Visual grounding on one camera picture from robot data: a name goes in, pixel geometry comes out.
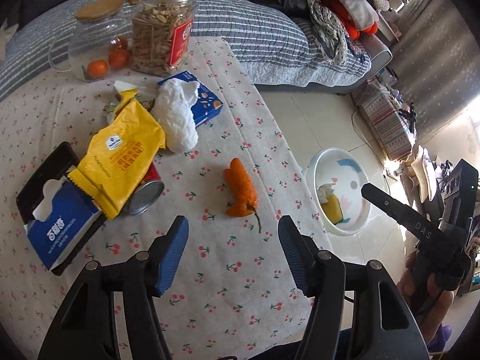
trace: yellow sponge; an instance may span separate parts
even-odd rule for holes
[[[338,222],[343,221],[342,209],[340,208],[340,202],[335,193],[327,196],[328,203],[321,203],[321,207],[325,216],[336,225]]]

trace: curtain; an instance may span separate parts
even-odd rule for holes
[[[480,95],[480,49],[450,0],[412,0],[397,22],[402,36],[389,66],[414,103],[424,143]]]

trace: yellow snack bag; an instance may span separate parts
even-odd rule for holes
[[[135,93],[135,89],[120,93],[115,120],[93,136],[87,154],[68,174],[108,219],[118,215],[158,149],[165,149],[165,132]]]

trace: white tissue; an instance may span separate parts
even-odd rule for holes
[[[169,79],[158,89],[155,105],[150,112],[162,126],[167,147],[176,154],[193,149],[198,142],[191,107],[198,100],[198,81]]]
[[[320,203],[328,203],[327,196],[330,196],[333,193],[333,187],[335,183],[327,183],[318,187],[317,197]]]

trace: tin can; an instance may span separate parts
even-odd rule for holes
[[[155,165],[151,163],[147,173],[123,206],[122,211],[131,216],[145,212],[148,207],[157,201],[164,188],[165,185],[160,180]]]

